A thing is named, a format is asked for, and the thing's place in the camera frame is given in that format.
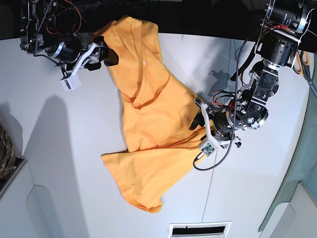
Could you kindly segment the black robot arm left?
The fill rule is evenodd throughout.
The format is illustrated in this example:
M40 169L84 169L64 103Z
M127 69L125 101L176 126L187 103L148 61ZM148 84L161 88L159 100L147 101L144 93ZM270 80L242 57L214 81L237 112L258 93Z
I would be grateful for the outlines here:
M233 131L257 129L264 124L268 117L266 103L278 90L278 71L294 66L316 8L315 0L267 1L253 50L231 76L236 84L234 90L216 91L210 102L195 99L200 110L190 129L197 126L206 129L198 145L204 154L230 143L240 146L240 139Z

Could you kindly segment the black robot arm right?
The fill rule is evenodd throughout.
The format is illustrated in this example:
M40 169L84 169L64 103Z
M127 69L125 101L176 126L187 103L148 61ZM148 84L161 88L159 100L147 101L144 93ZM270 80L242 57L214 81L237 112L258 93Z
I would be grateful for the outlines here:
M23 0L20 48L53 62L60 67L64 79L80 69L94 71L102 64L117 65L119 56L103 36L80 32L84 22L72 0Z

